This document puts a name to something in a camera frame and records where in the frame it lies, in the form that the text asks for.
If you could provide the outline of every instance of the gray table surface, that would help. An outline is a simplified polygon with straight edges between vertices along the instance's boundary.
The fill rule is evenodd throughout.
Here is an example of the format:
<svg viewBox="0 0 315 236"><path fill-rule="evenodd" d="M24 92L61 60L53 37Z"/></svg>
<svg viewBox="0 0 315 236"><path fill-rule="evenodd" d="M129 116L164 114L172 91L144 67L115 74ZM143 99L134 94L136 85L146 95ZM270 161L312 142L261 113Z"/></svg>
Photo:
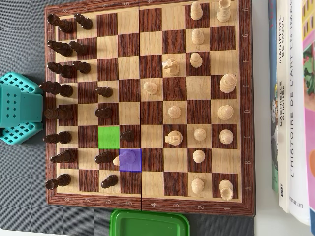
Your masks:
<svg viewBox="0 0 315 236"><path fill-rule="evenodd" d="M63 0L0 1L0 75L45 80L44 6ZM0 228L74 236L107 236L112 209L46 203L44 131L22 145L0 141ZM185 214L192 236L253 236L253 217Z"/></svg>

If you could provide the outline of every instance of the dark square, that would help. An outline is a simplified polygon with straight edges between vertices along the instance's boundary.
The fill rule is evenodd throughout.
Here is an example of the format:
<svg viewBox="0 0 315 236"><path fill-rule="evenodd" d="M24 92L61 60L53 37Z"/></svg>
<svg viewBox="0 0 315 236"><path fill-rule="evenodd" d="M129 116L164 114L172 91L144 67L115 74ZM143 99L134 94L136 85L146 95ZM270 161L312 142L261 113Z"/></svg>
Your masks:
<svg viewBox="0 0 315 236"><path fill-rule="evenodd" d="M112 110L112 116L110 118L98 118L98 125L119 125L119 103L99 103L98 108L109 108Z"/></svg>
<svg viewBox="0 0 315 236"><path fill-rule="evenodd" d="M117 13L97 15L97 37L114 36L118 34Z"/></svg>
<svg viewBox="0 0 315 236"><path fill-rule="evenodd" d="M236 50L235 35L235 26L210 27L210 51Z"/></svg>
<svg viewBox="0 0 315 236"><path fill-rule="evenodd" d="M140 56L140 78L162 78L162 55Z"/></svg>
<svg viewBox="0 0 315 236"><path fill-rule="evenodd" d="M210 100L187 101L187 124L211 124Z"/></svg>
<svg viewBox="0 0 315 236"><path fill-rule="evenodd" d="M187 196L187 173L164 172L164 195Z"/></svg>
<svg viewBox="0 0 315 236"><path fill-rule="evenodd" d="M203 14L200 20L195 21L191 18L191 4L185 6L185 23L186 28L206 28L210 25L210 5L209 3L200 4Z"/></svg>
<svg viewBox="0 0 315 236"><path fill-rule="evenodd" d="M186 124L165 124L163 125L164 136L167 136L173 130L181 132L183 141L177 145L171 145L164 142L164 148L187 148L187 125Z"/></svg>
<svg viewBox="0 0 315 236"><path fill-rule="evenodd" d="M79 170L79 191L99 192L98 170Z"/></svg>
<svg viewBox="0 0 315 236"><path fill-rule="evenodd" d="M164 171L162 148L142 148L142 171Z"/></svg>
<svg viewBox="0 0 315 236"><path fill-rule="evenodd" d="M139 11L140 32L155 32L162 30L162 9L146 9Z"/></svg>
<svg viewBox="0 0 315 236"><path fill-rule="evenodd" d="M233 184L233 199L238 199L237 174L212 173L212 195L214 198L222 198L219 184L222 180L229 180Z"/></svg>
<svg viewBox="0 0 315 236"><path fill-rule="evenodd" d="M219 139L219 134L224 129L228 129L233 133L233 142L230 144L223 144ZM237 125L212 124L212 148L237 149Z"/></svg>
<svg viewBox="0 0 315 236"><path fill-rule="evenodd" d="M186 101L186 78L163 78L163 100Z"/></svg>
<svg viewBox="0 0 315 236"><path fill-rule="evenodd" d="M193 153L197 150L202 150L206 154L206 159L197 163L193 159ZM211 149L197 149L188 148L187 149L187 171L188 172L198 172L198 173L211 173L212 172L212 152Z"/></svg>
<svg viewBox="0 0 315 236"><path fill-rule="evenodd" d="M139 33L118 35L118 57L138 56L140 49Z"/></svg>
<svg viewBox="0 0 315 236"><path fill-rule="evenodd" d="M78 103L97 103L98 97L95 89L97 88L97 82L82 82L78 83Z"/></svg>
<svg viewBox="0 0 315 236"><path fill-rule="evenodd" d="M229 93L220 90L220 81L223 76L224 75L211 76L211 99L236 99L236 87Z"/></svg>
<svg viewBox="0 0 315 236"><path fill-rule="evenodd" d="M71 109L73 118L70 120L60 119L59 126L78 126L78 104L59 105L60 109Z"/></svg>
<svg viewBox="0 0 315 236"><path fill-rule="evenodd" d="M163 31L163 54L185 53L185 30Z"/></svg>
<svg viewBox="0 0 315 236"><path fill-rule="evenodd" d="M118 80L118 58L97 60L97 80Z"/></svg>
<svg viewBox="0 0 315 236"><path fill-rule="evenodd" d="M120 192L141 194L141 172L120 172Z"/></svg>
<svg viewBox="0 0 315 236"><path fill-rule="evenodd" d="M79 148L98 147L98 126L79 126Z"/></svg>
<svg viewBox="0 0 315 236"><path fill-rule="evenodd" d="M163 124L163 102L140 102L141 124Z"/></svg>
<svg viewBox="0 0 315 236"><path fill-rule="evenodd" d="M96 38L78 39L78 43L87 46L87 53L84 55L78 54L78 60L93 60L97 59L97 42Z"/></svg>
<svg viewBox="0 0 315 236"><path fill-rule="evenodd" d="M195 68L190 62L192 53L186 53L186 76L210 75L210 52L198 52L198 54L202 58L202 65L199 68Z"/></svg>
<svg viewBox="0 0 315 236"><path fill-rule="evenodd" d="M140 79L119 80L119 101L140 102Z"/></svg>
<svg viewBox="0 0 315 236"><path fill-rule="evenodd" d="M137 124L130 124L130 125L120 125L119 126L120 133L123 133L128 130L132 130L134 133L134 141L133 142L127 142L120 140L120 147L121 148L140 148L141 147L141 131L140 131L140 125Z"/></svg>

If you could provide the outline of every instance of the chessboard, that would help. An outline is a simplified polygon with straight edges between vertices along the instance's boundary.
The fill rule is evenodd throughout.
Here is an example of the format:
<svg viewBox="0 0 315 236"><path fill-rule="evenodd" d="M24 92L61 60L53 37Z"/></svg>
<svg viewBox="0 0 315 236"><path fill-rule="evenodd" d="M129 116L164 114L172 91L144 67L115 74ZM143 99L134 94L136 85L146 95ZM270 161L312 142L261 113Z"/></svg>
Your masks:
<svg viewBox="0 0 315 236"><path fill-rule="evenodd" d="M46 63L72 65L87 62L88 74L75 71L64 78L46 69L46 81L68 84L71 97L46 93L46 108L68 108L72 120L46 120L47 134L67 131L68 144L47 144L47 180L61 174L71 176L65 187L47 190L49 204L125 208L161 212L255 215L254 108L252 78L252 1L231 2L231 17L216 18L217 0L198 1L203 16L190 17L192 1L186 0L94 0L71 2L45 8L45 40L88 47L86 55L75 52L64 57L46 47ZM73 24L73 33L63 33L47 22L49 14ZM73 19L80 13L93 22L86 30ZM200 29L204 42L192 42L192 31ZM190 57L202 58L199 68ZM162 62L174 58L179 73L169 75ZM237 78L233 92L223 93L219 84L225 74ZM146 82L157 85L152 95L144 90ZM113 89L109 98L98 95L97 87ZM233 108L229 120L218 118L223 105ZM177 106L181 115L170 118L168 109ZM109 119L98 118L95 110L110 108ZM206 131L197 141L196 129ZM219 139L222 130L233 133L232 143ZM124 131L134 132L134 141L120 140ZM171 145L165 136L179 131L182 142ZM49 160L67 149L76 153L73 163ZM136 155L132 166L97 164L95 157L106 151L114 158L131 150ZM196 150L205 160L196 163ZM116 175L118 184L103 189L101 182ZM194 179L204 182L203 190L192 190ZM232 183L233 197L221 197L219 183Z"/></svg>

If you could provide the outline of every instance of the chess piece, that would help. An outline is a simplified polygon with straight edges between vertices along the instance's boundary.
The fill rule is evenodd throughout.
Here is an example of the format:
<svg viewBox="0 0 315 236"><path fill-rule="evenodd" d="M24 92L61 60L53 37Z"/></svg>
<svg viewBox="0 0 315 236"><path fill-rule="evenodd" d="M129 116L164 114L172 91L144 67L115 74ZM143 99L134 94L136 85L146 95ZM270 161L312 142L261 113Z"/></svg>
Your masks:
<svg viewBox="0 0 315 236"><path fill-rule="evenodd" d="M49 62L47 63L48 69L56 74L61 74L62 77L72 78L73 68L70 65L61 65L60 63Z"/></svg>
<svg viewBox="0 0 315 236"><path fill-rule="evenodd" d="M196 150L193 152L192 158L196 163L201 163L206 159L206 154L202 150Z"/></svg>
<svg viewBox="0 0 315 236"><path fill-rule="evenodd" d="M170 58L167 61L162 62L162 66L169 75L177 75L179 72L179 65L175 58Z"/></svg>
<svg viewBox="0 0 315 236"><path fill-rule="evenodd" d="M58 26L61 32L72 33L73 31L72 23L70 21L60 20L60 18L55 14L49 14L47 21L53 26Z"/></svg>
<svg viewBox="0 0 315 236"><path fill-rule="evenodd" d="M113 160L113 163L115 166L122 166L125 164L131 164L135 160L136 160L136 154L131 150L127 150L127 151L124 151L122 154L119 154L119 156Z"/></svg>
<svg viewBox="0 0 315 236"><path fill-rule="evenodd" d="M193 53L190 57L190 63L193 67L199 68L202 65L202 58L198 53Z"/></svg>
<svg viewBox="0 0 315 236"><path fill-rule="evenodd" d="M151 95L154 95L158 91L158 86L152 82L145 82L143 85L144 90Z"/></svg>
<svg viewBox="0 0 315 236"><path fill-rule="evenodd" d="M44 116L47 119L70 120L73 118L73 111L71 109L48 108L44 111Z"/></svg>
<svg viewBox="0 0 315 236"><path fill-rule="evenodd" d="M52 156L50 158L51 163L71 163L76 160L76 155L73 150L66 150L59 153L57 156Z"/></svg>
<svg viewBox="0 0 315 236"><path fill-rule="evenodd" d="M207 133L204 129L196 129L193 135L198 141L203 141L207 137Z"/></svg>
<svg viewBox="0 0 315 236"><path fill-rule="evenodd" d="M177 130L173 130L167 136L165 136L165 142L174 146L181 144L183 141L183 135Z"/></svg>
<svg viewBox="0 0 315 236"><path fill-rule="evenodd" d="M237 79L233 74L226 74L220 80L219 88L224 93L232 92L236 87Z"/></svg>
<svg viewBox="0 0 315 236"><path fill-rule="evenodd" d="M50 179L46 182L45 187L47 190L56 189L58 186L65 187L71 182L71 177L68 174L58 176L57 179Z"/></svg>
<svg viewBox="0 0 315 236"><path fill-rule="evenodd" d="M224 129L220 132L219 134L219 139L221 141L221 143L223 144L230 144L233 142L233 138L234 138L234 135L233 133L228 130L228 129Z"/></svg>
<svg viewBox="0 0 315 236"><path fill-rule="evenodd" d="M90 64L81 61L74 61L72 66L75 70L79 70L83 74L88 74L91 71Z"/></svg>
<svg viewBox="0 0 315 236"><path fill-rule="evenodd" d="M101 108L95 111L95 115L100 118L108 119L112 117L113 111L110 108Z"/></svg>
<svg viewBox="0 0 315 236"><path fill-rule="evenodd" d="M87 46L83 45L82 43L71 41L69 45L70 45L70 48L72 48L73 50L77 52L77 54L85 55L88 52Z"/></svg>
<svg viewBox="0 0 315 236"><path fill-rule="evenodd" d="M115 186L118 183L118 177L117 175L110 175L109 177L107 177L106 180L104 180L100 186L102 188L109 188L112 186Z"/></svg>
<svg viewBox="0 0 315 236"><path fill-rule="evenodd" d="M113 155L109 151L106 151L95 158L95 162L97 164L101 163L107 163L107 162L112 162L113 161Z"/></svg>
<svg viewBox="0 0 315 236"><path fill-rule="evenodd" d="M181 109L176 106L170 107L167 112L172 119L177 119L181 116Z"/></svg>
<svg viewBox="0 0 315 236"><path fill-rule="evenodd" d="M93 22L91 19L84 17L81 14L75 14L74 15L74 21L79 23L84 29L89 30L93 26Z"/></svg>
<svg viewBox="0 0 315 236"><path fill-rule="evenodd" d="M43 141L48 144L67 144L71 141L71 134L66 131L60 132L59 134L49 134L43 138Z"/></svg>
<svg viewBox="0 0 315 236"><path fill-rule="evenodd" d="M192 31L191 39L194 44L199 45L205 41L205 36L203 35L203 32L200 29L194 29Z"/></svg>
<svg viewBox="0 0 315 236"><path fill-rule="evenodd" d="M48 40L47 46L54 50L56 53L59 53L65 57L72 55L73 50L70 48L69 44L56 42L53 40Z"/></svg>
<svg viewBox="0 0 315 236"><path fill-rule="evenodd" d="M224 200L230 201L233 198L233 184L230 181L222 180L219 183L219 191Z"/></svg>
<svg viewBox="0 0 315 236"><path fill-rule="evenodd" d="M113 95L113 89L111 87L97 87L96 92L98 95L101 95L103 97L110 97Z"/></svg>
<svg viewBox="0 0 315 236"><path fill-rule="evenodd" d="M44 81L39 87L44 91L53 95L60 94L62 97L70 97L73 95L73 88L70 85L61 85L58 82Z"/></svg>
<svg viewBox="0 0 315 236"><path fill-rule="evenodd" d="M191 183L192 191L195 194L201 193L204 187L205 187L204 182L199 178L195 178Z"/></svg>
<svg viewBox="0 0 315 236"><path fill-rule="evenodd" d="M234 114L233 107L229 105L221 106L218 109L217 115L221 120L231 119Z"/></svg>
<svg viewBox="0 0 315 236"><path fill-rule="evenodd" d="M190 16L193 20L200 20L202 17L203 11L199 2L194 1L191 5Z"/></svg>
<svg viewBox="0 0 315 236"><path fill-rule="evenodd" d="M217 20L220 22L227 22L231 17L231 1L230 0L220 0L219 8L217 10Z"/></svg>

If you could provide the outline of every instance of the pawn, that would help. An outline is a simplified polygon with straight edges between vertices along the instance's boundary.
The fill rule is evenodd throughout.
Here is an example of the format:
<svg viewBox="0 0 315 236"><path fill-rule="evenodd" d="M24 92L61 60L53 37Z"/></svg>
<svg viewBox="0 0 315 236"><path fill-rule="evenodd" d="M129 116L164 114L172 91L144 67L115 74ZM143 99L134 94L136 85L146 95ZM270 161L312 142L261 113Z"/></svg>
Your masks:
<svg viewBox="0 0 315 236"><path fill-rule="evenodd" d="M202 65L202 58L198 53L193 53L190 57L190 63L193 67L199 68Z"/></svg>
<svg viewBox="0 0 315 236"><path fill-rule="evenodd" d="M93 22L89 18L86 18L81 14L75 14L74 20L86 30L91 29L93 26Z"/></svg>
<svg viewBox="0 0 315 236"><path fill-rule="evenodd" d="M65 187L71 182L71 177L68 174L58 176L57 179L50 179L46 182L45 187L47 190L56 189L58 186Z"/></svg>

